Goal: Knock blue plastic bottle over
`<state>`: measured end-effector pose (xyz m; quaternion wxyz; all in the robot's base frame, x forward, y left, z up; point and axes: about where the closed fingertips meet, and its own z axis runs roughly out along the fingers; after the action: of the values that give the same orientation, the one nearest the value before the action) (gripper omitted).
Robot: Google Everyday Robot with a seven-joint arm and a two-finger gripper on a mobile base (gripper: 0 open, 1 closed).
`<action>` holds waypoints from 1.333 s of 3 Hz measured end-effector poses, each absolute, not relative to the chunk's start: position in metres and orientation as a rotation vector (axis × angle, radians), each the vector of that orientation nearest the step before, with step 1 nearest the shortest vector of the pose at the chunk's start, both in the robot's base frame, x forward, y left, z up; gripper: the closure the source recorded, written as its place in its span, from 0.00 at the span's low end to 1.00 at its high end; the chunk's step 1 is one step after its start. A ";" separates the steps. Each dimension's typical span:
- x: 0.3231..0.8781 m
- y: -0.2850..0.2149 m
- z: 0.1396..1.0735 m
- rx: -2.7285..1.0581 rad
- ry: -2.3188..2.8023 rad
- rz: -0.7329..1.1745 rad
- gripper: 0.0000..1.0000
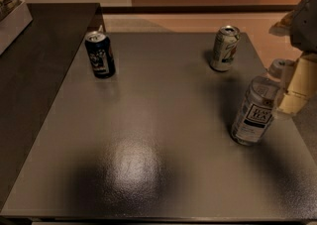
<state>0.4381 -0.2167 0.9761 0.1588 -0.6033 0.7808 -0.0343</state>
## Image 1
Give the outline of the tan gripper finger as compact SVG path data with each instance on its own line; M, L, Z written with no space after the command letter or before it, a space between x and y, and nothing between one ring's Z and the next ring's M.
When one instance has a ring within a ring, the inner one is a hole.
M291 11L269 28L269 32L275 36L288 36L294 12Z

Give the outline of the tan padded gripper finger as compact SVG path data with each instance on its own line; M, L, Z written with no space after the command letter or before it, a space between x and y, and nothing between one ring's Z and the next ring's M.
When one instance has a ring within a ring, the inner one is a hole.
M277 110L296 115L317 92L317 54L304 52L296 61L287 60L282 71Z

